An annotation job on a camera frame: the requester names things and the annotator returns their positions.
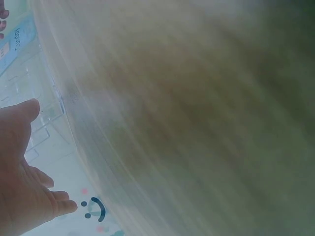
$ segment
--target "smiley face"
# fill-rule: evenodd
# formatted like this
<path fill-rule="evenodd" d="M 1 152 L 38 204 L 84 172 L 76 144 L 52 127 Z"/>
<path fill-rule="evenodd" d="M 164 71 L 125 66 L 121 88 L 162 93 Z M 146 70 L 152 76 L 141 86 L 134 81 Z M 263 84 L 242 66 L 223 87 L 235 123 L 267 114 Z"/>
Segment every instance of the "smiley face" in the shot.
<path fill-rule="evenodd" d="M 104 220 L 104 218 L 105 218 L 105 215 L 106 215 L 106 209 L 105 209 L 104 204 L 98 198 L 95 198 L 95 197 L 92 197 L 91 201 L 98 204 L 98 206 L 99 206 L 99 208 L 101 210 L 100 217 L 99 217 L 98 221 L 102 222 Z M 87 205 L 88 205 L 87 202 L 85 202 L 85 201 L 81 202 L 81 206 L 86 207 Z M 86 213 L 84 215 L 84 217 L 87 218 L 87 219 L 90 219 L 91 218 L 91 214 L 90 213 Z"/>

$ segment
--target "hand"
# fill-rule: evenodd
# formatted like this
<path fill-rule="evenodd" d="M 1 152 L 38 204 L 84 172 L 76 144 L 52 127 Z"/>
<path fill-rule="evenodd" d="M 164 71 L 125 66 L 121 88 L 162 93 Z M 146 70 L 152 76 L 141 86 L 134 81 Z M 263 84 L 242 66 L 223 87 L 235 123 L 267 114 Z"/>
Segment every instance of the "hand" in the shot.
<path fill-rule="evenodd" d="M 4 7 L 4 0 L 0 0 L 0 18 L 6 19 L 9 16 L 10 12 Z M 3 31 L 6 27 L 6 21 L 0 21 L 0 31 Z M 4 38 L 4 34 L 0 33 L 0 39 Z"/>
<path fill-rule="evenodd" d="M 0 236 L 20 235 L 77 209 L 66 192 L 49 191 L 54 181 L 24 158 L 38 113 L 35 99 L 0 109 Z"/>

